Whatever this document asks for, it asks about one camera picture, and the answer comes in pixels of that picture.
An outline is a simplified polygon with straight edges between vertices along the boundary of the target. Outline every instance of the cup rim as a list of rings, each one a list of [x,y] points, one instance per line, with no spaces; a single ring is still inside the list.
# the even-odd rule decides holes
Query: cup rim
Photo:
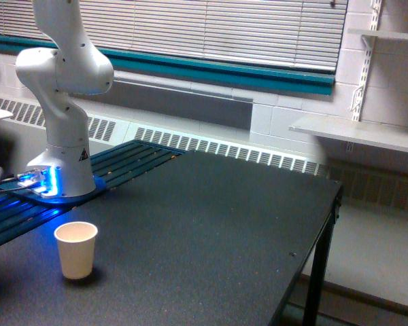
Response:
[[[74,240],[74,241],[72,241],[72,240],[65,240],[65,239],[62,239],[61,237],[59,237],[59,236],[57,235],[57,232],[59,231],[59,229],[61,229],[62,227],[66,226],[66,225],[70,225],[70,224],[86,224],[86,225],[90,225],[90,226],[92,226],[92,227],[95,229],[95,232],[94,232],[94,234],[92,234],[91,236],[89,236],[89,237],[87,237],[87,238],[83,238],[83,239],[81,239],[81,240]],[[74,221],[74,222],[64,223],[64,224],[58,226],[58,227],[55,229],[55,231],[54,231],[54,237],[55,237],[58,241],[65,242],[65,243],[79,243],[79,242],[85,242],[85,241],[87,241],[87,240],[90,240],[90,239],[94,238],[97,234],[98,234],[98,228],[97,228],[94,224],[89,223],[89,222],[85,222],[85,221]]]

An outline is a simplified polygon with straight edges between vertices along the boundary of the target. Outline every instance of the paper cup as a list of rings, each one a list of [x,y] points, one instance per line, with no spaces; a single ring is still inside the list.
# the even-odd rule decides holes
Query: paper cup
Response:
[[[92,272],[97,233],[97,227],[87,222],[66,223],[54,231],[63,276],[78,280]]]

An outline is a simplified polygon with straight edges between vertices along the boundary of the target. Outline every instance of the warning label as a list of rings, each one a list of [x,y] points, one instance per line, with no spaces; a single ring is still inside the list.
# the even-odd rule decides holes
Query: warning label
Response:
[[[89,158],[88,152],[86,151],[86,148],[83,147],[83,152],[80,154],[80,161],[85,161],[85,159]]]

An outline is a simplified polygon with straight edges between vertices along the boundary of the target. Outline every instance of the blind slat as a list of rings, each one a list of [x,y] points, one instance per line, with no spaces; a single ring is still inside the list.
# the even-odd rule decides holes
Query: blind slat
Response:
[[[96,46],[334,71],[347,0],[80,0]],[[48,39],[31,0],[0,0],[0,34]]]

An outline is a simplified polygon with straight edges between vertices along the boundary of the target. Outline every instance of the radiator vent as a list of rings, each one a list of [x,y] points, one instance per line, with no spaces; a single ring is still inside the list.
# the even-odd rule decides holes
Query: radiator vent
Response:
[[[0,98],[0,109],[12,113],[14,122],[45,128],[46,120],[39,105]],[[88,116],[89,139],[110,142],[116,122],[100,117]]]
[[[353,167],[350,164],[332,166],[312,162],[308,158],[278,151],[242,146],[228,141],[173,132],[162,128],[139,125],[134,139],[168,145],[185,151],[204,151],[216,155],[266,164],[298,173],[339,180],[347,197],[408,211],[408,178]]]

